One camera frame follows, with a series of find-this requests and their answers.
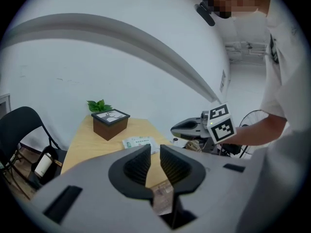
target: chair leg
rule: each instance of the chair leg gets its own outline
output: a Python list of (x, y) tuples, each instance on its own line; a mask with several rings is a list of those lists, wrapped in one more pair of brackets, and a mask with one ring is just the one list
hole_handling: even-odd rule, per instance
[(32, 162), (30, 160), (28, 160), (24, 155), (22, 155), (19, 151), (18, 151), (18, 154), (23, 158), (25, 159), (28, 163), (32, 164)]
[(12, 180), (14, 181), (15, 185), (18, 187), (18, 189), (22, 192), (22, 194), (24, 194), (24, 196), (30, 200), (30, 197), (28, 197), (28, 195), (23, 191), (23, 189), (21, 189), (21, 187), (19, 186), (19, 184), (16, 182), (16, 180), (14, 179), (14, 176), (13, 176), (13, 170), (11, 168), (11, 176), (12, 176)]
[(5, 176), (6, 172), (5, 172), (5, 173), (2, 173), (2, 174), (3, 174), (4, 179), (9, 183), (9, 185), (11, 185), (12, 183), (9, 182), (8, 178)]

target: white shirt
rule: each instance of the white shirt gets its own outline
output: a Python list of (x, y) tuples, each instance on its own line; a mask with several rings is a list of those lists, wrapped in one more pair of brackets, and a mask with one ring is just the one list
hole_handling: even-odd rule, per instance
[(260, 109), (289, 122), (292, 130), (311, 126), (310, 48), (296, 20), (281, 0), (271, 0), (268, 29), (279, 64), (267, 47), (266, 87)]

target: black chair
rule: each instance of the black chair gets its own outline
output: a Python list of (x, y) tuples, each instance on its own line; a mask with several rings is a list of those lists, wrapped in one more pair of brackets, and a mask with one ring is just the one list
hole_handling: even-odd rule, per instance
[[(38, 162), (31, 163), (19, 152), (17, 146), (20, 141), (30, 132), (39, 127), (42, 127), (45, 133), (48, 135), (49, 145), (42, 151), (38, 161), (40, 161), (44, 153), (49, 152), (53, 159), (56, 159), (59, 162), (63, 163), (67, 151), (61, 150), (59, 148), (58, 144), (53, 140), (50, 133), (44, 126), (40, 116), (34, 109), (30, 107), (20, 107), (6, 114), (0, 120), (0, 162), (7, 171), (11, 170), (12, 179), (18, 187), (19, 185), (16, 183), (13, 177), (12, 168), (27, 184), (29, 184), (34, 189), (39, 189), (42, 185), (47, 183), (53, 177), (60, 175), (61, 167), (56, 164), (52, 164), (44, 177), (42, 179), (39, 179), (33, 173)], [(32, 171), (28, 176), (28, 179), (25, 178), (21, 174), (21, 172), (14, 166), (14, 162), (17, 158), (14, 158), (14, 160), (11, 161), (11, 158), (12, 156), (14, 156), (15, 153), (16, 157), (20, 155), (22, 158), (32, 164)]]

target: electric fan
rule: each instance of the electric fan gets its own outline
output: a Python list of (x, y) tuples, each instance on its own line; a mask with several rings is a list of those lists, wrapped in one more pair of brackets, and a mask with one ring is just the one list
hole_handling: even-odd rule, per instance
[[(266, 117), (268, 117), (268, 113), (262, 110), (255, 110), (246, 115), (240, 123), (240, 127), (253, 125)], [(267, 143), (260, 146), (242, 146), (241, 154), (238, 155), (239, 158), (250, 159), (255, 150), (265, 148), (269, 146), (271, 143)]]

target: person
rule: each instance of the person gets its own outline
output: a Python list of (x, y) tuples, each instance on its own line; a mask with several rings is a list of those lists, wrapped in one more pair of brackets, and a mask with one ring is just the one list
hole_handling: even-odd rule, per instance
[(266, 87), (260, 109), (268, 117), (238, 127), (237, 134), (223, 143), (259, 146), (278, 139), (286, 122), (294, 130), (310, 126), (309, 45), (299, 25), (281, 0), (203, 0), (222, 18), (264, 13), (271, 33), (267, 46)]

